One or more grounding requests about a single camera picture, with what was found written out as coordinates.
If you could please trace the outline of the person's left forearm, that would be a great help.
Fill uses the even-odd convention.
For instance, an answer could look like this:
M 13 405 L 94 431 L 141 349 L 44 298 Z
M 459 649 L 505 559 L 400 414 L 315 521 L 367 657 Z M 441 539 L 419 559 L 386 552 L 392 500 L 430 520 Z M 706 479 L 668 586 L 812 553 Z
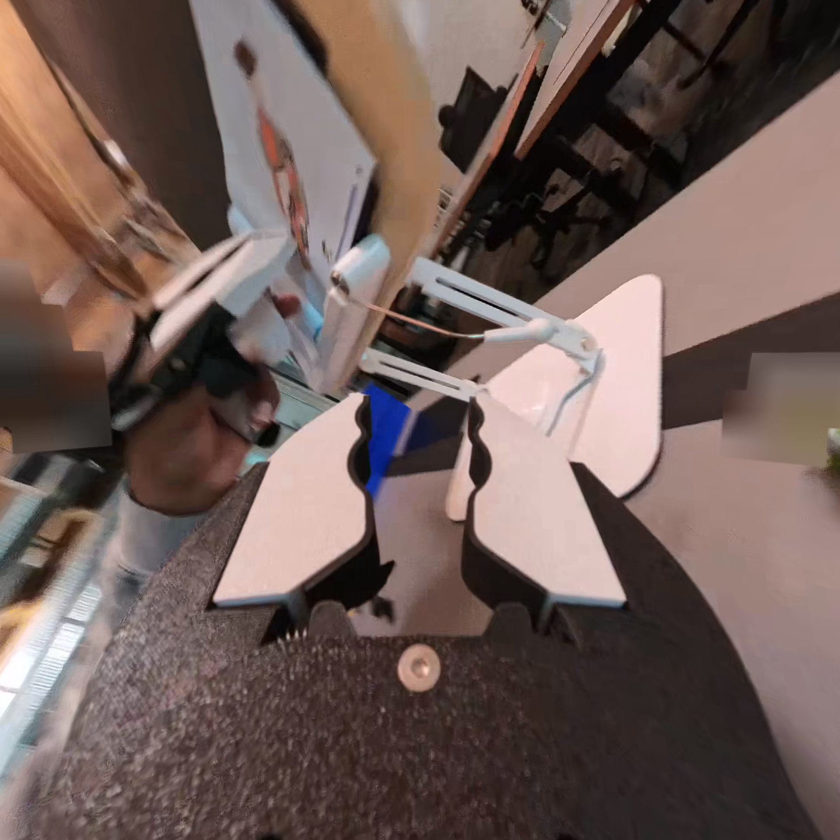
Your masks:
M 203 519 L 202 513 L 171 516 L 144 507 L 123 482 L 115 529 L 101 566 L 105 590 L 117 600 L 143 589 Z

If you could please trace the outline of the white book stand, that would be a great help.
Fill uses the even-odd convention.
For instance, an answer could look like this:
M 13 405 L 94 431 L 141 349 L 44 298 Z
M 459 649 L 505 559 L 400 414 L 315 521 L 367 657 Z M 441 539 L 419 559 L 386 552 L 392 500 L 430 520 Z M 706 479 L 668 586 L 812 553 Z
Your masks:
M 477 384 L 362 347 L 369 314 L 391 262 L 379 235 L 353 247 L 332 268 L 317 341 L 318 382 L 330 391 L 349 365 L 464 403 L 486 393 L 534 426 L 573 464 L 585 466 L 615 497 L 639 488 L 658 459 L 662 436 L 664 290 L 655 275 L 633 278 L 563 319 L 477 280 L 418 258 L 406 284 L 493 324 L 456 338 L 530 349 L 488 383 Z

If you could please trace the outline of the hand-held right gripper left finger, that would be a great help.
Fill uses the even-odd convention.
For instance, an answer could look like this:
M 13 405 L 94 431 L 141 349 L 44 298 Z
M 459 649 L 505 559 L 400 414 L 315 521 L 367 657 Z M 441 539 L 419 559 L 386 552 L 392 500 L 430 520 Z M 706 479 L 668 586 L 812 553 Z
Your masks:
M 216 607 L 308 607 L 314 587 L 375 544 L 371 403 L 354 393 L 281 445 L 221 573 Z

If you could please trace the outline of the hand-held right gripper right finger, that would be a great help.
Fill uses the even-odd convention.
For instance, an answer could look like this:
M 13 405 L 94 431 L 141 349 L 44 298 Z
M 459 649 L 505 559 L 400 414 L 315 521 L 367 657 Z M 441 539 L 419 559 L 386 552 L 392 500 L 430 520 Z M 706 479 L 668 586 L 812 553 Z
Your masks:
M 623 608 L 623 586 L 566 455 L 488 394 L 469 403 L 467 437 L 467 589 L 489 608 Z

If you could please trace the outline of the instruction booklet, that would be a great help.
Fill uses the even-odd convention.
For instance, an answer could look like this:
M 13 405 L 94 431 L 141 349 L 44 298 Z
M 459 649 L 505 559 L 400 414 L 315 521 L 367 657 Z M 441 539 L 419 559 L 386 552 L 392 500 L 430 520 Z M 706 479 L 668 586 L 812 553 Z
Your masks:
M 275 2 L 189 3 L 222 144 L 234 234 L 287 233 L 296 252 L 276 288 L 301 296 L 290 326 L 309 387 L 342 390 L 329 360 L 338 317 L 330 279 L 357 241 L 376 161 Z

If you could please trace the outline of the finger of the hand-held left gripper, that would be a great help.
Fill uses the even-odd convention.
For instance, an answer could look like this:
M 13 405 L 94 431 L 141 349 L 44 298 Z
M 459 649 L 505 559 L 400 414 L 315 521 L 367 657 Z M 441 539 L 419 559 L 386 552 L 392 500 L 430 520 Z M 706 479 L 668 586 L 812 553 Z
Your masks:
M 287 321 L 299 311 L 296 294 L 264 291 L 244 315 L 226 327 L 227 340 L 247 362 L 276 368 L 291 350 Z
M 277 319 L 269 290 L 291 257 L 289 233 L 246 233 L 210 248 L 153 300 L 153 322 L 197 322 L 213 306 L 247 322 Z

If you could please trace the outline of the person's left hand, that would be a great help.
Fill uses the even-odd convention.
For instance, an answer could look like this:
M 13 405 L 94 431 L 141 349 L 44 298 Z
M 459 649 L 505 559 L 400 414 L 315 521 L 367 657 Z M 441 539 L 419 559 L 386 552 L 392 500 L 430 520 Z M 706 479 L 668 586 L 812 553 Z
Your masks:
M 205 513 L 236 483 L 250 442 L 214 412 L 204 385 L 164 402 L 124 446 L 129 496 L 167 517 Z

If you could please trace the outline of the blue storage bin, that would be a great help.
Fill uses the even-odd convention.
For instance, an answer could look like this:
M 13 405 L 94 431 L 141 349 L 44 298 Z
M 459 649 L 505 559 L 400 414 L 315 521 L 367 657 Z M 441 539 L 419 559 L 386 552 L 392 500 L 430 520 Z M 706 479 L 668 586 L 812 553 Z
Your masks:
M 368 444 L 370 476 L 365 486 L 375 500 L 411 410 L 378 385 L 367 385 L 364 394 L 369 399 L 371 409 L 371 439 Z

